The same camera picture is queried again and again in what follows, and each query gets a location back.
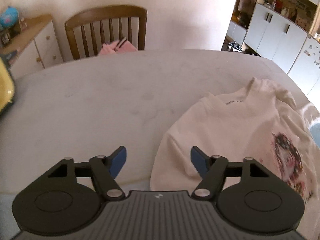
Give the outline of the pink striped bag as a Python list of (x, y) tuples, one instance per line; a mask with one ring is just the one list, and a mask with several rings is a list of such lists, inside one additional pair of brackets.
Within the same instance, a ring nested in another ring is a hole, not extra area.
[(127, 38), (124, 37), (121, 40), (115, 40), (109, 44), (103, 43), (98, 55), (122, 54), (136, 51), (138, 51), (138, 49)]

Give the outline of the white printed long-sleeve shirt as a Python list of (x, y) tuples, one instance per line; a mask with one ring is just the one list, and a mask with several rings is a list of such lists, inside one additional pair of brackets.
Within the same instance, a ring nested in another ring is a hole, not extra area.
[(209, 94), (163, 135), (150, 188), (193, 191), (201, 180), (190, 158), (194, 146), (229, 161), (252, 157), (300, 194), (305, 212), (298, 232), (319, 239), (319, 147), (309, 130), (318, 119), (312, 105), (298, 109), (271, 80), (253, 78), (234, 93)]

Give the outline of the blue patterned table mat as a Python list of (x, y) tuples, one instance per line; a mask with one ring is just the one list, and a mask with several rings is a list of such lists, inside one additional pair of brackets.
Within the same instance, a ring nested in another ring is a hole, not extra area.
[(319, 146), (320, 145), (320, 123), (313, 124), (309, 131), (313, 137), (315, 143)]

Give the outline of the yellow storage box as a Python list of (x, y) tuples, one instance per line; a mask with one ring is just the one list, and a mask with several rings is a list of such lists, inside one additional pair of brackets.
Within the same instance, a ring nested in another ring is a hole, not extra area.
[(15, 83), (9, 69), (10, 66), (2, 54), (0, 64), (0, 111), (1, 115), (3, 115), (14, 103)]

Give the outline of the white wooden sideboard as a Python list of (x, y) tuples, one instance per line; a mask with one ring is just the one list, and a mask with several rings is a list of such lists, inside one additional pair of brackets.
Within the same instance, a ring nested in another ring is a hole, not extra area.
[(2, 54), (17, 52), (9, 60), (9, 69), (15, 79), (63, 63), (52, 16), (28, 18), (26, 23), (27, 29), (1, 49)]

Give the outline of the white wall cabinet unit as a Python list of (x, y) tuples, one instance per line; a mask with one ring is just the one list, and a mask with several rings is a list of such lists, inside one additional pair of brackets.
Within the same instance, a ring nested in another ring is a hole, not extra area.
[(312, 97), (319, 89), (319, 41), (311, 36), (319, 0), (236, 0), (227, 50), (277, 64)]

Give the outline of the blue globe toy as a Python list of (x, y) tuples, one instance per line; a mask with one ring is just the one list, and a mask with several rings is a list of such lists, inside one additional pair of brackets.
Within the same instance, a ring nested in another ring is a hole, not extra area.
[(19, 20), (18, 10), (14, 7), (7, 7), (0, 17), (0, 23), (3, 29), (13, 27)]

